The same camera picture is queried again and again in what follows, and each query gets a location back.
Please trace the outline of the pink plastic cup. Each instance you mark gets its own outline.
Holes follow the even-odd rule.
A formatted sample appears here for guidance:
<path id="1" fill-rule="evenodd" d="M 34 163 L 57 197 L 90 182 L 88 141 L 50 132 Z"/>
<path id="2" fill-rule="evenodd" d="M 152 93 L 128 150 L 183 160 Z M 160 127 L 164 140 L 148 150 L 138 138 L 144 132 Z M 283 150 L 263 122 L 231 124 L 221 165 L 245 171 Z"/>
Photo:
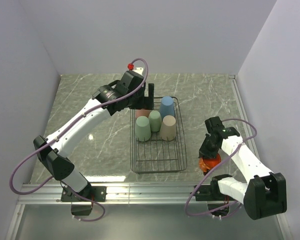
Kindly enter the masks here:
<path id="1" fill-rule="evenodd" d="M 152 110 L 148 109 L 136 109 L 135 110 L 135 118 L 146 117 L 148 118 Z"/>

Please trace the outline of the orange transparent mug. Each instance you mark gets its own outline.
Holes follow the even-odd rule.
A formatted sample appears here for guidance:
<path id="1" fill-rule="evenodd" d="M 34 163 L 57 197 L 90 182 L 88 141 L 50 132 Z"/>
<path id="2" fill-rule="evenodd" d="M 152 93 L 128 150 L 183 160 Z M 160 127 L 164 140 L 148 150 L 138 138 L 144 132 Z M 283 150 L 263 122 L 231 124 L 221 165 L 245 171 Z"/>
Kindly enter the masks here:
<path id="1" fill-rule="evenodd" d="M 221 156 L 218 153 L 215 158 L 199 158 L 199 168 L 202 170 L 203 174 L 206 175 L 211 169 L 221 162 Z"/>

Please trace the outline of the green cup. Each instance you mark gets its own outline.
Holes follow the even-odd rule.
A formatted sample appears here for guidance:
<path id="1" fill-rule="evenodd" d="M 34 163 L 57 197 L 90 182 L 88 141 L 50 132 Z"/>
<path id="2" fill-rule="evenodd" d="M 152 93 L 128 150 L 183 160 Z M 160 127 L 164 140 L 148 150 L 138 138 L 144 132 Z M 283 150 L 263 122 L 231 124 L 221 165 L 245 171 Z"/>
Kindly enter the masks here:
<path id="1" fill-rule="evenodd" d="M 151 138 L 151 127 L 146 116 L 139 116 L 135 122 L 135 138 L 137 141 L 146 142 Z"/>
<path id="2" fill-rule="evenodd" d="M 152 132 L 159 132 L 162 125 L 162 117 L 159 111 L 152 110 L 148 116 L 150 130 Z"/>

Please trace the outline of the blue plastic cup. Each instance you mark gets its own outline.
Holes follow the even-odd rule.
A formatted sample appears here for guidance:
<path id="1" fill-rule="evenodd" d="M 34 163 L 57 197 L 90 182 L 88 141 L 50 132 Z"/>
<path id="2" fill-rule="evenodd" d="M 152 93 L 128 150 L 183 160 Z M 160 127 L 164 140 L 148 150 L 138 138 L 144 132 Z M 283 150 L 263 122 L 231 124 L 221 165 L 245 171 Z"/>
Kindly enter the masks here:
<path id="1" fill-rule="evenodd" d="M 166 116 L 175 116 L 174 100 L 172 97 L 164 96 L 161 99 L 159 112 L 162 119 L 164 119 Z"/>

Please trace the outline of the beige plastic cup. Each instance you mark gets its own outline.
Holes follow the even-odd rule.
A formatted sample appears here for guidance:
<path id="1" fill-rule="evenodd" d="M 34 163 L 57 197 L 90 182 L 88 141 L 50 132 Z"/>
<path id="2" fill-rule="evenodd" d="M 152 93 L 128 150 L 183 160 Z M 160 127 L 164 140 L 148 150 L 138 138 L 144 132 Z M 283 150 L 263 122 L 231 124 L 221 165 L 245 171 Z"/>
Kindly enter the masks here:
<path id="1" fill-rule="evenodd" d="M 172 141 L 177 136 L 177 121 L 174 116 L 167 115 L 163 118 L 159 136 L 164 141 Z"/>

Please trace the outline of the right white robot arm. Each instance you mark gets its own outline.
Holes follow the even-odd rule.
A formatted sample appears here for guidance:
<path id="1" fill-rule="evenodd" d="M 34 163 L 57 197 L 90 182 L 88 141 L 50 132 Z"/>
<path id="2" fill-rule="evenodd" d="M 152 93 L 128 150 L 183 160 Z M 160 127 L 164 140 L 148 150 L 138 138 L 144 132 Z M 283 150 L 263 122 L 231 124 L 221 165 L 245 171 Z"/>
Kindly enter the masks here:
<path id="1" fill-rule="evenodd" d="M 218 117 L 205 120 L 207 134 L 198 151 L 200 168 L 207 174 L 223 160 L 226 153 L 242 173 L 245 183 L 229 174 L 218 175 L 210 182 L 210 194 L 216 200 L 225 196 L 243 204 L 247 215 L 253 219 L 282 214 L 287 211 L 286 179 L 266 167 L 245 144 L 234 127 L 225 127 Z"/>

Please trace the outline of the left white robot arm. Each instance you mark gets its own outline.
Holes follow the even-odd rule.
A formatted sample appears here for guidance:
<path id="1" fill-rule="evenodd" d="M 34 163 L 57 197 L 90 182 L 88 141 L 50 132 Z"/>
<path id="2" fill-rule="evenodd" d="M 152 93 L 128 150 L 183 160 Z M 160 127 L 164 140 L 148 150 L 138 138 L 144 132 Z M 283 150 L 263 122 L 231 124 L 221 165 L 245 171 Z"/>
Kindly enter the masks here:
<path id="1" fill-rule="evenodd" d="M 144 68 L 130 65 L 121 79 L 103 85 L 87 104 L 64 126 L 47 137 L 38 136 L 33 144 L 39 161 L 51 176 L 72 190 L 79 201 L 91 195 L 91 184 L 68 159 L 74 148 L 93 128 L 125 108 L 154 107 L 154 84 L 146 84 Z"/>

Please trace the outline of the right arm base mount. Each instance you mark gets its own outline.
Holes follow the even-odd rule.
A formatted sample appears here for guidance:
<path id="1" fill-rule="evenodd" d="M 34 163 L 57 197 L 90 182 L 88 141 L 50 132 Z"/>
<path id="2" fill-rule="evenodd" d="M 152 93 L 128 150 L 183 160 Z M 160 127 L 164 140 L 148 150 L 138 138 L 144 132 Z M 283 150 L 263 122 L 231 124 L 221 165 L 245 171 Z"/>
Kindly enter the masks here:
<path id="1" fill-rule="evenodd" d="M 210 185 L 201 185 L 194 193 L 194 198 L 196 202 L 207 202 L 207 208 L 209 211 L 226 205 L 229 201 L 233 201 L 233 199 L 227 195 L 213 193 Z M 210 213 L 210 215 L 221 218 L 228 217 L 230 216 L 230 207 L 224 207 Z"/>

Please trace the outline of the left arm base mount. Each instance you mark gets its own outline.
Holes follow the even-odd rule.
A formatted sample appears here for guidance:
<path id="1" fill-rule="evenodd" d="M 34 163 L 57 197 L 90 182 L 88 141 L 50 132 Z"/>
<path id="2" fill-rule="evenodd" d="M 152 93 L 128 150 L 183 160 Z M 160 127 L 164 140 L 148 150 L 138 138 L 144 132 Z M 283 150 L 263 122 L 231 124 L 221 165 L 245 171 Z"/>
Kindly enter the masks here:
<path id="1" fill-rule="evenodd" d="M 105 208 L 101 204 L 106 201 L 107 187 L 106 186 L 91 186 L 88 185 L 81 192 L 76 193 L 68 186 L 62 186 L 62 194 L 60 201 L 62 203 L 70 203 L 70 211 L 74 217 L 89 216 L 94 206 L 99 206 L 101 217 L 105 215 Z"/>

